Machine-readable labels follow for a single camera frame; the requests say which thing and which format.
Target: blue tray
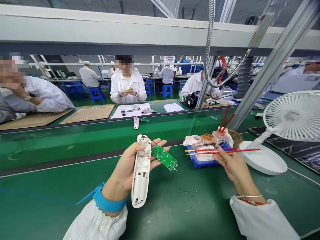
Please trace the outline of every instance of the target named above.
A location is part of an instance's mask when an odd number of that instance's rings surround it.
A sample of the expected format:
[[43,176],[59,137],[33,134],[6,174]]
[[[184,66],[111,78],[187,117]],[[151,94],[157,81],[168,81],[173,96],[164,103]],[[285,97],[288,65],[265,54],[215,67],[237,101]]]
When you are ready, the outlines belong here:
[[[225,142],[223,145],[222,145],[222,148],[231,148],[229,146],[229,144],[227,144],[227,142]],[[192,150],[191,146],[190,145],[187,145],[186,146],[186,149],[188,150]],[[212,166],[220,166],[220,163],[218,163],[216,160],[213,160],[213,161],[205,161],[205,162],[201,162],[201,161],[198,161],[196,156],[195,155],[191,155],[191,162],[193,163],[193,166],[195,168],[204,168],[204,167],[212,167]]]

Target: circuit board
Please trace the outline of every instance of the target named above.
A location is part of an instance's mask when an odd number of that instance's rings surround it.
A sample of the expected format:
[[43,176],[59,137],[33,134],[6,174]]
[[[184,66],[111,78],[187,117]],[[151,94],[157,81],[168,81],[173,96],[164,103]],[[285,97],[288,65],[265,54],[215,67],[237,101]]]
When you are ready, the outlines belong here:
[[163,165],[165,165],[171,172],[176,171],[178,166],[177,160],[175,160],[169,153],[167,153],[158,144],[155,144],[151,150],[151,154],[158,159]]

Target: brown cardboard sheet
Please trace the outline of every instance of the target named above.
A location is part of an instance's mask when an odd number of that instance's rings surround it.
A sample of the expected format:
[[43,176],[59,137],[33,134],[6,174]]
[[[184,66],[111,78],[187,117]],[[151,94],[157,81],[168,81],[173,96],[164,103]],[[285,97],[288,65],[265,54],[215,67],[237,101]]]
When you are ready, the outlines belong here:
[[80,108],[74,114],[67,117],[59,124],[83,122],[90,120],[98,120],[108,118],[112,112],[114,105],[104,105],[99,107]]
[[0,130],[45,126],[57,120],[58,118],[61,118],[72,110],[73,109],[67,109],[61,113],[31,113],[25,117],[0,125]]

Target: white paper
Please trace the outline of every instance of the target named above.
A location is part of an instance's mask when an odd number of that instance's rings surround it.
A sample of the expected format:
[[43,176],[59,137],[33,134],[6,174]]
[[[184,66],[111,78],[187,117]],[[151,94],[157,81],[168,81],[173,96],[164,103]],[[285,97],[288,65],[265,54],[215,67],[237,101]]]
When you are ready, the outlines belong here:
[[166,104],[163,107],[167,112],[184,111],[184,109],[177,103]]
[[[134,106],[139,106],[140,110],[136,110],[133,112],[127,112],[128,110],[132,110]],[[111,118],[123,118],[123,117],[135,117],[135,116],[140,116],[140,115],[148,115],[150,113],[142,113],[141,111],[145,108],[150,108],[149,103],[137,103],[137,104],[132,104],[132,105],[121,105],[117,106],[116,111],[114,112],[113,116]],[[121,110],[125,110],[126,115],[122,116]]]

